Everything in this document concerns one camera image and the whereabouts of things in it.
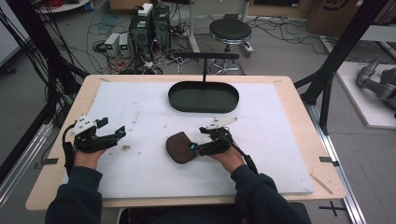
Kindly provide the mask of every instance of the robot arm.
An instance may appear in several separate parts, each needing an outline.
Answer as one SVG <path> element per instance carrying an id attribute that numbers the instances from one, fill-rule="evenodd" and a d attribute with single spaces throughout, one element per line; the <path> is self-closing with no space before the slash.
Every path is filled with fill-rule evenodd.
<path id="1" fill-rule="evenodd" d="M 363 67 L 358 73 L 356 84 L 372 91 L 379 99 L 389 101 L 392 100 L 392 95 L 394 95 L 396 90 L 395 86 L 391 84 L 392 81 L 396 82 L 396 69 L 385 70 L 382 73 L 381 82 L 372 81 L 370 78 L 375 73 L 375 69 L 380 62 L 379 58 L 375 58 L 367 66 Z"/>

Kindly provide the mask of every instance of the metal stool legs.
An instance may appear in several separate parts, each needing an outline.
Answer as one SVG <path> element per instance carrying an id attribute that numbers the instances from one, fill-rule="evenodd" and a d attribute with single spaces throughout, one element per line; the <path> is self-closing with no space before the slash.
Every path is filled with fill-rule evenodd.
<path id="1" fill-rule="evenodd" d="M 228 53 L 230 51 L 230 45 L 228 44 L 224 52 Z M 221 63 L 218 63 L 217 59 L 212 59 L 207 64 L 207 73 L 212 75 L 242 75 L 244 70 L 236 60 L 223 59 Z"/>

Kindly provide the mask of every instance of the person's left hand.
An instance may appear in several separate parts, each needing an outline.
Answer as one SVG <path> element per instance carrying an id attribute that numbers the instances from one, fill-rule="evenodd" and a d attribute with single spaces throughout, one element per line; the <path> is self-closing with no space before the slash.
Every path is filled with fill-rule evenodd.
<path id="1" fill-rule="evenodd" d="M 100 150 L 93 153 L 85 153 L 80 150 L 75 154 L 75 166 L 84 166 L 96 170 L 99 158 L 105 153 L 105 150 Z"/>

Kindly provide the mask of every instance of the black metal pole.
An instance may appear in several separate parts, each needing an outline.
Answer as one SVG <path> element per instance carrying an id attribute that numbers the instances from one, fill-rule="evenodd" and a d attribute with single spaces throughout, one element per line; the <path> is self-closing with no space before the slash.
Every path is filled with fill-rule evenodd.
<path id="1" fill-rule="evenodd" d="M 361 37 L 387 2 L 387 0 L 365 0 L 319 70 L 311 76 L 294 83 L 296 88 L 311 83 L 306 92 L 301 95 L 303 101 L 310 105 L 314 105 L 320 94 L 325 91 L 322 98 L 319 123 L 325 134 L 328 134 L 327 118 L 332 79 L 350 51 L 361 40 Z"/>
<path id="2" fill-rule="evenodd" d="M 66 93 L 77 92 L 80 85 L 76 82 L 70 69 L 63 63 L 63 57 L 35 11 L 33 3 L 29 0 L 6 1 L 43 57 L 52 62 L 53 75 L 60 81 L 64 91 Z"/>

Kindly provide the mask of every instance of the person's right hand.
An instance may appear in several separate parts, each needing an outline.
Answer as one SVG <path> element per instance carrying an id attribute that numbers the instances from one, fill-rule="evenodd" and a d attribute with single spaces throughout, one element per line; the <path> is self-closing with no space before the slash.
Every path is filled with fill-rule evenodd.
<path id="1" fill-rule="evenodd" d="M 74 166 L 84 166 L 96 170 L 99 158 L 105 153 L 105 150 L 99 150 L 93 153 L 85 153 L 80 150 L 76 151 Z"/>
<path id="2" fill-rule="evenodd" d="M 223 153 L 210 155 L 211 158 L 219 161 L 226 171 L 230 174 L 239 166 L 245 164 L 241 154 L 234 147 L 230 147 Z"/>

